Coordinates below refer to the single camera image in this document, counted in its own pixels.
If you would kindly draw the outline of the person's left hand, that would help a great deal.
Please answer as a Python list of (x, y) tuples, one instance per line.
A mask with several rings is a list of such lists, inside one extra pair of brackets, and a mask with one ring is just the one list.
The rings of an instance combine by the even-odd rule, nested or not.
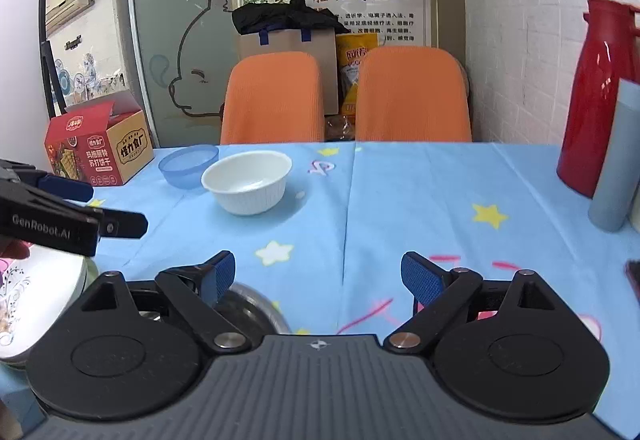
[(0, 238), (0, 258), (23, 260), (29, 257), (29, 245), (24, 241)]

